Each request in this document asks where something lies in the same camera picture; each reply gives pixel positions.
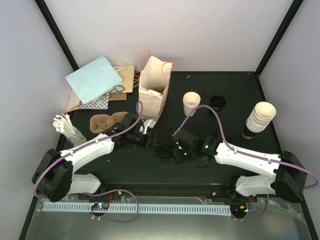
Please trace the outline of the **cream bear paper bag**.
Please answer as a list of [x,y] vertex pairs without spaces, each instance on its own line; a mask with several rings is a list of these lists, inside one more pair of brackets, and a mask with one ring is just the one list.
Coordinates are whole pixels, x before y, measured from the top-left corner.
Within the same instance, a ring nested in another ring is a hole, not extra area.
[[[141,68],[141,56],[148,52],[149,56],[144,68]],[[138,100],[142,102],[142,117],[146,120],[159,120],[168,96],[171,73],[176,68],[172,61],[162,61],[145,49],[138,56]]]

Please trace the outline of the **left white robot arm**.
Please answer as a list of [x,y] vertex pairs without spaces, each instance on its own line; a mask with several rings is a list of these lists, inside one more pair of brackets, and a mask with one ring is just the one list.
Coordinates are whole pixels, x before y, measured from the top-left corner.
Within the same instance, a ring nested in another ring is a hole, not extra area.
[[93,173],[78,174],[77,171],[127,144],[146,149],[155,147],[156,135],[148,131],[155,124],[154,119],[142,120],[136,113],[129,112],[121,122],[103,130],[92,140],[67,150],[48,150],[32,177],[34,196],[46,197],[53,203],[73,194],[103,199],[108,192],[107,186],[102,184],[103,179]]

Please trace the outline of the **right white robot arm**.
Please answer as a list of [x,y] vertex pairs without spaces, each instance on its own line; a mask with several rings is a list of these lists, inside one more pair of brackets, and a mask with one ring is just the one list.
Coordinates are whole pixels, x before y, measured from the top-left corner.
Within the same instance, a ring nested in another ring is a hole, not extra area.
[[233,176],[227,189],[228,198],[234,202],[253,195],[276,195],[300,203],[307,175],[297,157],[288,151],[267,154],[228,145],[220,135],[204,139],[185,129],[173,134],[175,147],[183,160],[191,159],[200,168],[207,168],[210,160],[254,173],[254,176]]

